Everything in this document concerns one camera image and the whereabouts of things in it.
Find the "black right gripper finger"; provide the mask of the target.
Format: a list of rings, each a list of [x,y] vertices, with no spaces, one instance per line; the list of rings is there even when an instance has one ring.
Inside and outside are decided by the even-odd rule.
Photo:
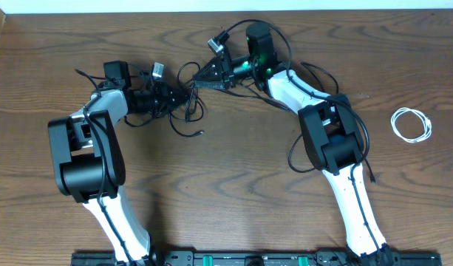
[[[196,87],[208,89],[226,89],[226,85],[223,81],[194,80],[194,84]]]
[[[214,57],[193,76],[193,81],[219,82],[222,81],[221,74],[221,58]]]

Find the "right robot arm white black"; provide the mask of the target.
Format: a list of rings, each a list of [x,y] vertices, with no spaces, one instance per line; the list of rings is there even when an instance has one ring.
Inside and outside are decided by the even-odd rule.
[[[233,58],[229,32],[222,31],[208,41],[214,57],[194,75],[194,84],[226,91],[251,78],[258,90],[296,114],[308,159],[327,178],[344,220],[348,264],[392,265],[364,185],[370,141],[363,120],[346,95],[314,88],[293,71],[291,60],[279,60],[272,36],[277,27],[257,19],[248,24],[248,54]]]

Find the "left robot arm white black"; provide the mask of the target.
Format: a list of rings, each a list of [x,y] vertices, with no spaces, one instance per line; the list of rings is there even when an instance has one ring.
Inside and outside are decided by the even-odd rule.
[[[48,123],[50,149],[59,191],[89,210],[114,250],[78,251],[72,265],[164,265],[162,252],[140,224],[123,187],[126,167],[115,126],[130,114],[161,118],[185,103],[186,96],[162,80],[164,66],[140,69],[140,89],[132,89],[131,64],[109,61],[94,83],[89,101],[69,116]]]

